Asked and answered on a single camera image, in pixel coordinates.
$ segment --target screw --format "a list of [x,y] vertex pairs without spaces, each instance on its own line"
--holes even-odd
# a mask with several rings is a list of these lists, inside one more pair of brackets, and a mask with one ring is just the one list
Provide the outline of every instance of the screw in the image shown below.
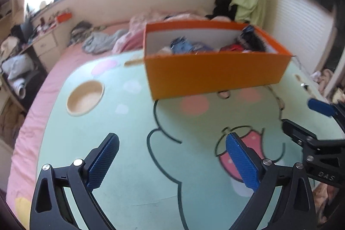
[[45,164],[43,167],[42,167],[42,170],[46,171],[46,170],[49,170],[50,168],[50,165],[49,164]]
[[262,160],[263,164],[266,166],[271,166],[272,165],[272,161],[268,158],[265,158]]
[[299,162],[297,162],[296,163],[296,167],[298,168],[298,169],[303,169],[304,167],[303,167],[303,164],[302,163],[299,163]]
[[311,155],[308,155],[308,156],[307,156],[307,161],[308,161],[308,162],[313,162],[313,161],[314,161],[314,157],[311,156]]
[[80,166],[82,163],[83,163],[83,160],[81,160],[81,159],[76,159],[73,161],[74,166]]

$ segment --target cartoon character print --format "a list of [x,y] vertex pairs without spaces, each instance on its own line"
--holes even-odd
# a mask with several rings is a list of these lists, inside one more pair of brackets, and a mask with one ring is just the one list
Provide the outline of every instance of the cartoon character print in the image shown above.
[[157,168],[177,184],[185,230],[231,227],[252,190],[231,163],[225,136],[236,132],[261,158],[276,162],[285,153],[283,108],[268,87],[155,101],[157,128],[147,136],[147,147]]

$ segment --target pink blanket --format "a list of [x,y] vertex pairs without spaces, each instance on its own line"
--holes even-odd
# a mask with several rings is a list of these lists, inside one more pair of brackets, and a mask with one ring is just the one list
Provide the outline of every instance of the pink blanket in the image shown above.
[[[103,32],[110,35],[127,26],[127,24],[112,26]],[[84,63],[111,54],[110,51],[100,55],[86,54],[81,47],[82,44],[77,44],[65,50],[44,81],[19,131],[12,156],[6,196],[6,202],[14,214],[16,214],[15,198],[24,197],[32,201],[37,179],[38,155],[45,127],[65,80]]]

